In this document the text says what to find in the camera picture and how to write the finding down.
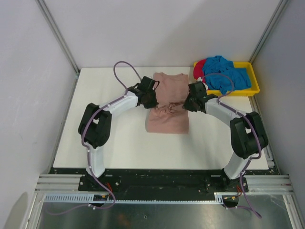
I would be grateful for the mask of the pink t shirt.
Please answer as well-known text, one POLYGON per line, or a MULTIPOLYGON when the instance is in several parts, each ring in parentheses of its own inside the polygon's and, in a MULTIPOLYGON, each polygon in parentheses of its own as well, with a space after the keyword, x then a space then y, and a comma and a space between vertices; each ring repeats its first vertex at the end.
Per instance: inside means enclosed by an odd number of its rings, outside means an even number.
POLYGON ((188 134, 189 116, 183 104, 189 92, 189 76, 183 73, 178 75, 155 73, 153 79, 160 82, 155 90, 158 105, 148 114, 147 132, 188 134))

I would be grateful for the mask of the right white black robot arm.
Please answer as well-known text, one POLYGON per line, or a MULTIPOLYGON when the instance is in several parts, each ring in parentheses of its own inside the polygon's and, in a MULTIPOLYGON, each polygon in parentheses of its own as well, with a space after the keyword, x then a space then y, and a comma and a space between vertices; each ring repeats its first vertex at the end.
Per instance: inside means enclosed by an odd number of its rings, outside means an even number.
POLYGON ((251 161, 262 157, 262 150, 268 146, 268 138, 260 115, 245 113, 223 103, 215 94, 207 94, 202 82, 188 85, 189 92, 183 104, 190 112, 203 112, 222 121, 230 128, 233 154, 222 171, 220 187, 232 191, 251 161))

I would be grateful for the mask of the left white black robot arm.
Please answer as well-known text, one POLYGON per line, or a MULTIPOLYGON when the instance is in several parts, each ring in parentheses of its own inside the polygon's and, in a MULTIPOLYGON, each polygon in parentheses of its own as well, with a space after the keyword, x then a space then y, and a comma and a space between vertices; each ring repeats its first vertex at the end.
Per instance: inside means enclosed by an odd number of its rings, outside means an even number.
POLYGON ((90 103, 86 106, 78 133, 81 143, 87 148, 87 168, 91 175, 89 186, 99 191, 105 186, 104 145, 111 134, 112 119, 132 108, 143 105, 146 109, 158 105, 156 89, 160 82, 143 77, 139 83, 125 89, 124 94, 104 105, 90 103))

